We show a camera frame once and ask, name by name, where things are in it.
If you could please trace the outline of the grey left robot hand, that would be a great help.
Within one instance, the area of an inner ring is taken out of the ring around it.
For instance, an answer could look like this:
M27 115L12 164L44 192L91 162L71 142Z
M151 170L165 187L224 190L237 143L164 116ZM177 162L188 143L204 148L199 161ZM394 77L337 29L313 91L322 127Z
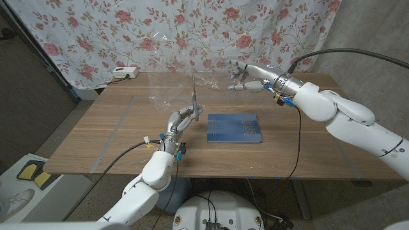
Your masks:
M164 134L164 143L161 144L160 149L173 154L176 151L176 143L179 141L183 131L186 130L191 122L202 112L202 105L198 105L196 111L193 106L187 106L173 112L168 119L166 132Z

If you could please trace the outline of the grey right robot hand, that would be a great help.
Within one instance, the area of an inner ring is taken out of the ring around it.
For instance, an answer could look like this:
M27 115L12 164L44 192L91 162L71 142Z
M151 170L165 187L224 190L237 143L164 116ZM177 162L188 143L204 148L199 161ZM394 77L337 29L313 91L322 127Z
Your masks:
M264 89L295 96L305 84L277 67L266 64L247 64L243 61L230 60L229 64L236 67L232 77L241 77L238 84L228 86L229 90L258 93Z

